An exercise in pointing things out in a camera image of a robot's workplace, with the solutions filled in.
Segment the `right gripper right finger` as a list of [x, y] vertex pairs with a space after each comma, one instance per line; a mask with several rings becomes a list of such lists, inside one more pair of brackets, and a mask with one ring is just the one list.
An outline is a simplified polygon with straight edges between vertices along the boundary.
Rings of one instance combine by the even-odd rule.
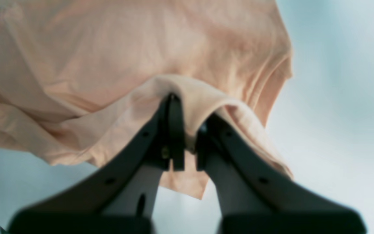
[[367, 233], [358, 212], [277, 172], [215, 114], [200, 127], [196, 150], [217, 190], [218, 234]]

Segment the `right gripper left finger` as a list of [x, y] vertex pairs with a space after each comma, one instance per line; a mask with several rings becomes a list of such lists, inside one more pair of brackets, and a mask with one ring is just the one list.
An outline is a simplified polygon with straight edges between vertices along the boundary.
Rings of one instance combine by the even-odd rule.
[[151, 120], [107, 165], [84, 181], [18, 212], [11, 234], [151, 234], [164, 171], [183, 171], [182, 102], [166, 96]]

